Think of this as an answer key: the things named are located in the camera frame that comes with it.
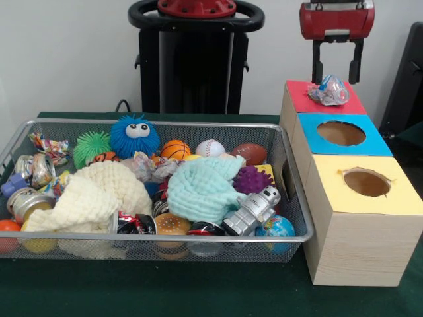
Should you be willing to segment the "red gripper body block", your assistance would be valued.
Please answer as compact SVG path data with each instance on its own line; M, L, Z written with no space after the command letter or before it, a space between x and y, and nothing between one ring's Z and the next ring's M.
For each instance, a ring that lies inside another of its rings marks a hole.
M327 36L367 38L375 20L373 1L306 2L299 10L301 34L306 40Z

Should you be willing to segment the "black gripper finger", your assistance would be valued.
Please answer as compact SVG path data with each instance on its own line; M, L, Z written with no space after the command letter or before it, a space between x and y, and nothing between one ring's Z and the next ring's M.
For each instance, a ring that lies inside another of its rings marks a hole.
M311 82L314 84L321 84L323 79L323 63L321 62L321 44L323 43L327 43L327 40L313 40Z
M350 62L348 82L350 84L356 84L360 81L360 71L362 62L362 52L364 48L364 39L350 40L351 43L355 44L353 60Z

